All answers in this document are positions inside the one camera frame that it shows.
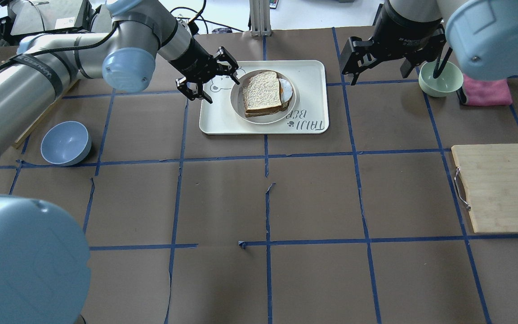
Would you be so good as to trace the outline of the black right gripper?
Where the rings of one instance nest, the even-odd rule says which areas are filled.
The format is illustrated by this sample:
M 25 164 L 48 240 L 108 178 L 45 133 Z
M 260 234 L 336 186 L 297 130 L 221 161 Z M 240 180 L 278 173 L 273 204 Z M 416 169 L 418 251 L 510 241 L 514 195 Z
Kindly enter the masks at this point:
M 339 56 L 339 67 L 353 86 L 360 75 L 376 65 L 405 58 L 400 67 L 402 78 L 424 62 L 436 62 L 443 70 L 448 53 L 442 57 L 446 43 L 442 18 L 416 21 L 401 15 L 392 4 L 383 5 L 375 31 L 368 40 L 349 37 Z

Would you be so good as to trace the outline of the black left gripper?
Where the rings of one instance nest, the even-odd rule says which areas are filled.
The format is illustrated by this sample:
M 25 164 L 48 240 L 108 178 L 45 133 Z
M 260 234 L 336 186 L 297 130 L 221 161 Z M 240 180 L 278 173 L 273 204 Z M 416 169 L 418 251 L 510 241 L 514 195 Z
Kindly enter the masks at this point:
M 190 101 L 200 99 L 212 104 L 213 100 L 203 90 L 203 85 L 216 76 L 228 76 L 235 84 L 241 84 L 237 76 L 239 64 L 224 46 L 210 55 L 195 39 L 191 39 L 185 53 L 169 63 L 183 75 L 183 78 L 175 80 L 175 86 Z

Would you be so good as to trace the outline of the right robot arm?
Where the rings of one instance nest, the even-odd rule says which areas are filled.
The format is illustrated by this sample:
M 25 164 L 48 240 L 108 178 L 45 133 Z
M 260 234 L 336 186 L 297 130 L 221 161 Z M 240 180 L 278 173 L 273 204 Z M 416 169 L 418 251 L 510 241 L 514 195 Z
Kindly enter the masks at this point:
M 355 84 L 362 72 L 401 59 L 407 78 L 444 46 L 472 79 L 518 75 L 518 0 L 387 0 L 370 39 L 347 39 L 339 67 Z

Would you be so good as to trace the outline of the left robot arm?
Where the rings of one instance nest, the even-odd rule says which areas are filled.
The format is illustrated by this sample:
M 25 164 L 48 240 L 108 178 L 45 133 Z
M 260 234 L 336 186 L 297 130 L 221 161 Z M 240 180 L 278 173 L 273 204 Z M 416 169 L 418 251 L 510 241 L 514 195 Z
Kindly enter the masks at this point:
M 211 102 L 203 85 L 216 76 L 238 82 L 224 47 L 209 54 L 157 0 L 108 0 L 109 33 L 43 34 L 21 42 L 0 65 L 0 156 L 79 78 L 113 89 L 145 90 L 156 55 L 182 74 L 178 90 Z M 88 242 L 57 205 L 0 195 L 0 324 L 74 324 L 88 295 Z

